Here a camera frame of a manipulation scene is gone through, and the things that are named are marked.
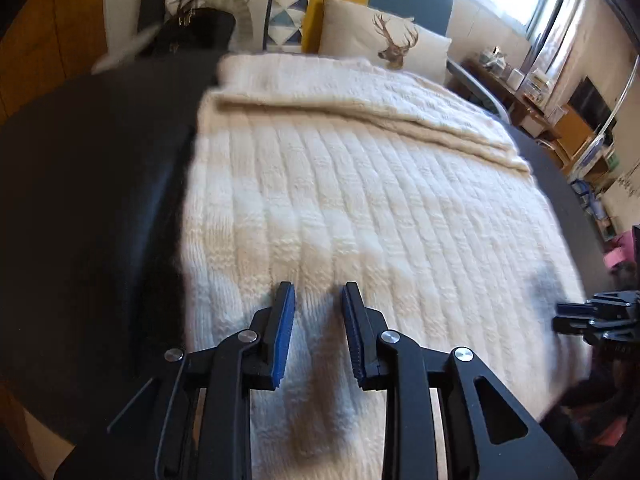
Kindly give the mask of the cream knitted sweater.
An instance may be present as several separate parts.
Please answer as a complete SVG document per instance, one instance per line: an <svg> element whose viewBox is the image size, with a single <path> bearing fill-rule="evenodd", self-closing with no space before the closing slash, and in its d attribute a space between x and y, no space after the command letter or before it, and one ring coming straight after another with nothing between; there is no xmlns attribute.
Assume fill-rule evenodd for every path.
<svg viewBox="0 0 640 480"><path fill-rule="evenodd" d="M580 280L506 127L439 84L356 58L230 54L198 109L183 205L184 336L212 348L281 282L280 388L252 397L257 479L376 479L385 399L352 376L340 291L426 348L475 351L540 416L590 352L551 327Z"/></svg>

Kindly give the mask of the wooden side desk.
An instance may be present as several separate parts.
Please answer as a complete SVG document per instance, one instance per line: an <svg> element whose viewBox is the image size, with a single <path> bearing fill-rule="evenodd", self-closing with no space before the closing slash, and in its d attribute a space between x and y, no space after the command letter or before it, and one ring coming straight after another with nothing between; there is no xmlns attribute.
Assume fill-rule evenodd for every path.
<svg viewBox="0 0 640 480"><path fill-rule="evenodd" d="M594 139L593 128L582 116L568 104L555 107L552 112L544 114L521 90L512 90L505 81L480 66L479 62L466 58L462 67L506 108L511 124L524 130L541 144L555 165L567 176Z"/></svg>

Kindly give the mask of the black monitor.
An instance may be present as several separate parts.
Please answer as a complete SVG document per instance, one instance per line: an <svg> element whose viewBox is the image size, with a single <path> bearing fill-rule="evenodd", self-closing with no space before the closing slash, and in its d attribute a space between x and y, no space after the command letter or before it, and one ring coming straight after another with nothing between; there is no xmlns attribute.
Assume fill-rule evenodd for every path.
<svg viewBox="0 0 640 480"><path fill-rule="evenodd" d="M597 132L611 116L612 110L589 77L585 77L568 100L568 105Z"/></svg>

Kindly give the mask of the black handbag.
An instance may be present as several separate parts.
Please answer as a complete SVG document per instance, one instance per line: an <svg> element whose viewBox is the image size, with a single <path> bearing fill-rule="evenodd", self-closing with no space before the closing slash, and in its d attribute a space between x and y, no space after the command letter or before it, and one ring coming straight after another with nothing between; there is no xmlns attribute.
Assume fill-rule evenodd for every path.
<svg viewBox="0 0 640 480"><path fill-rule="evenodd" d="M212 8L179 11L160 26L139 58L156 58L180 51L226 50L235 28L232 14Z"/></svg>

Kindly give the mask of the deer print cushion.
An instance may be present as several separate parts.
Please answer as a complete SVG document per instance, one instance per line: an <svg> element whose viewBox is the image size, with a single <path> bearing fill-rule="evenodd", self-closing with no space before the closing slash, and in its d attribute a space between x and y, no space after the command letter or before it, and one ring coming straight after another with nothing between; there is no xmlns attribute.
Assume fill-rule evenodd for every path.
<svg viewBox="0 0 640 480"><path fill-rule="evenodd" d="M446 79L451 40L408 18L347 0L324 0L319 53L364 58L388 70L408 70L436 84Z"/></svg>

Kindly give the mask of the triangle pattern cushion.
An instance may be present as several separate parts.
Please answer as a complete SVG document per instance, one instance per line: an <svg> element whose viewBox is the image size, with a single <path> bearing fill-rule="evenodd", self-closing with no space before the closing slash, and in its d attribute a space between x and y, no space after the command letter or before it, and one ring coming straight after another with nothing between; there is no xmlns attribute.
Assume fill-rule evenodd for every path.
<svg viewBox="0 0 640 480"><path fill-rule="evenodd" d="M299 53L309 5L310 0L165 0L169 15L191 8L231 14L235 19L228 43L231 52Z"/></svg>

